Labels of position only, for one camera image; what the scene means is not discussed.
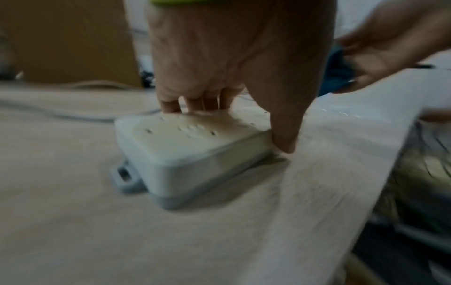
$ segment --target extension socket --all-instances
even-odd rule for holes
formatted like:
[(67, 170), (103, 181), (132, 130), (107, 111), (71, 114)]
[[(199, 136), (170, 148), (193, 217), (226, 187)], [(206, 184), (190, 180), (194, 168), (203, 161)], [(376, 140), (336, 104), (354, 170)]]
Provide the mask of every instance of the extension socket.
[(269, 114), (233, 111), (130, 116), (115, 120), (128, 162), (112, 171), (122, 190), (142, 186), (175, 209), (267, 157), (274, 147)]

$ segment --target person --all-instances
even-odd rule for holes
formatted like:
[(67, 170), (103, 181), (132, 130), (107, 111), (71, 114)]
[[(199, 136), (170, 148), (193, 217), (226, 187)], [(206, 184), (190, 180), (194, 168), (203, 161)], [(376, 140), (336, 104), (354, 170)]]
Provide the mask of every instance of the person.
[[(163, 112), (227, 109), (246, 86), (295, 150), (333, 43), (336, 0), (151, 0), (150, 44)], [(386, 0), (337, 39), (364, 88), (451, 44), (451, 1)]]

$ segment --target wooden surface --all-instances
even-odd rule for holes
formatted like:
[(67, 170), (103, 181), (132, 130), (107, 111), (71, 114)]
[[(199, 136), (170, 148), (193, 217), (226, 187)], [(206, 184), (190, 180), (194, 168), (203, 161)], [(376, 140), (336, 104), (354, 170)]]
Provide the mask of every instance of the wooden surface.
[[(413, 82), (424, 83), (415, 74)], [(413, 103), (411, 91), (425, 87), (403, 88), (387, 81), (367, 96), (382, 89), (409, 97), (417, 108), (412, 119), (421, 103)], [(0, 108), (12, 101), (85, 115), (157, 107), (149, 93), (0, 92)], [(237, 99), (234, 106), (252, 104)], [(111, 186), (107, 172), (122, 159), (112, 124), (1, 108), (2, 281), (326, 284), (365, 223), (408, 128), (326, 106), (309, 111), (295, 154), (266, 160), (176, 212)]]
[(3, 0), (0, 24), (29, 82), (141, 86), (122, 0)]

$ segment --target green wristband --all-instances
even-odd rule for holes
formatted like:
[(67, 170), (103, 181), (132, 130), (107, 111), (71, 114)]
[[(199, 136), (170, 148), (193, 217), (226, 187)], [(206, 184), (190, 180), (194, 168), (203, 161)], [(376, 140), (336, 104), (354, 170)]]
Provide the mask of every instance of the green wristband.
[(152, 4), (194, 4), (211, 0), (150, 0)]

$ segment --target blue cloth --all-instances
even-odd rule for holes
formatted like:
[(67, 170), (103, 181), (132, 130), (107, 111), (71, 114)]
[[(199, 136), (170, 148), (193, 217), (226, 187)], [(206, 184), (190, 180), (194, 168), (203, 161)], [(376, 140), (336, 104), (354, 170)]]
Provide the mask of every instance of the blue cloth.
[(353, 78), (354, 70), (344, 61), (341, 46), (334, 45), (327, 60), (326, 71), (318, 97), (348, 86)]

